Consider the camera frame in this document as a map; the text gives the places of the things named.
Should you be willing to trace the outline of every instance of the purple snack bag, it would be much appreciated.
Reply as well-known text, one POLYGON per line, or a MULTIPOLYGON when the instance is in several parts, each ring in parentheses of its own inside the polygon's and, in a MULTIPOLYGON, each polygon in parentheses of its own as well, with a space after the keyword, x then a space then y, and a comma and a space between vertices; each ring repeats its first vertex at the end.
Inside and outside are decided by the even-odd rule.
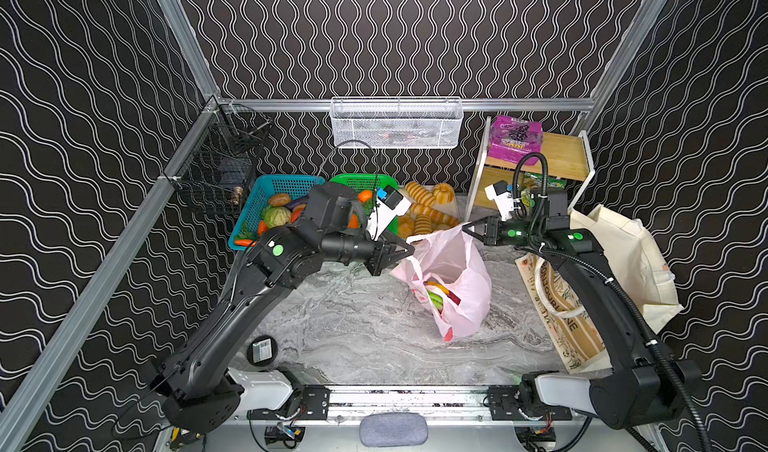
MULTIPOLYGON (((496 116, 488 138, 488 156, 517 163, 529 152, 542 152, 541 122, 529 122, 509 116, 496 116)), ((533 158, 526 165, 538 163, 533 158)))

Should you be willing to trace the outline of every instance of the blue basket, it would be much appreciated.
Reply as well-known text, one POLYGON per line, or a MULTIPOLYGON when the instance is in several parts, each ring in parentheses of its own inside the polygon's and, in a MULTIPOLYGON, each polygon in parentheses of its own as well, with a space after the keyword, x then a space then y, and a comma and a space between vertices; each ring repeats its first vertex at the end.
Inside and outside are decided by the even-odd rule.
POLYGON ((287 193, 292 199, 298 199, 306 196, 310 188, 315 184, 322 184, 326 180, 317 176, 301 176, 291 174, 268 174, 256 179, 254 190, 245 203, 243 212, 235 224, 235 228, 230 236, 230 249, 245 250, 244 246, 235 245, 235 237, 243 230, 243 224, 247 223, 247 228, 251 232, 256 232, 261 222, 261 210, 266 207, 266 201, 279 193, 287 193))

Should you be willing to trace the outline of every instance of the green plastic basket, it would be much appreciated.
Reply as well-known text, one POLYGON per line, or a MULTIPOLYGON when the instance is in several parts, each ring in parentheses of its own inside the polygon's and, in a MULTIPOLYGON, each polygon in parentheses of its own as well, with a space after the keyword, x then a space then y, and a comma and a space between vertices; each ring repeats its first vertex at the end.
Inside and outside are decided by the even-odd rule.
MULTIPOLYGON (((330 182, 337 182, 339 184, 345 184, 353 188, 356 192, 360 193, 365 189, 376 191, 377 188, 384 188, 392 186, 395 189, 399 189, 397 181, 394 177, 387 176, 386 174, 379 174, 379 182, 375 183, 375 174, 339 174, 331 179, 330 182)), ((397 234, 397 217, 392 219, 387 226, 387 230, 393 234, 397 234)))

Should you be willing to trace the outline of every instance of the gray marble surface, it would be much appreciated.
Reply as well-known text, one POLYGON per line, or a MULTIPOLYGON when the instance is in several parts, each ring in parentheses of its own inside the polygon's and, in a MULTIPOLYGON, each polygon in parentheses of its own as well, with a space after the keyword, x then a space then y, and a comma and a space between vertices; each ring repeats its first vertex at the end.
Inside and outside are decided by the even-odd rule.
MULTIPOLYGON (((489 213, 475 208, 472 216, 489 213)), ((246 347, 269 334, 280 346, 274 366, 307 383, 515 384, 525 372, 561 370, 514 265, 521 254, 476 245, 493 288, 491 310, 474 335, 446 344, 431 314, 389 271, 371 277, 362 264, 326 263, 275 307, 232 365, 254 370, 246 347)))

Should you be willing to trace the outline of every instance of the white label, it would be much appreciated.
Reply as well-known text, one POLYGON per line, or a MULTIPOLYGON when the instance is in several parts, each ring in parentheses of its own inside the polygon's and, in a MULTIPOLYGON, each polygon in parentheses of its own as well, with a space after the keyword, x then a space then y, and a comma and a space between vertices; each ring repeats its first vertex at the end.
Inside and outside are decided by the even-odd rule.
POLYGON ((266 361, 272 358, 272 344, 269 339, 254 343, 254 362, 266 361))

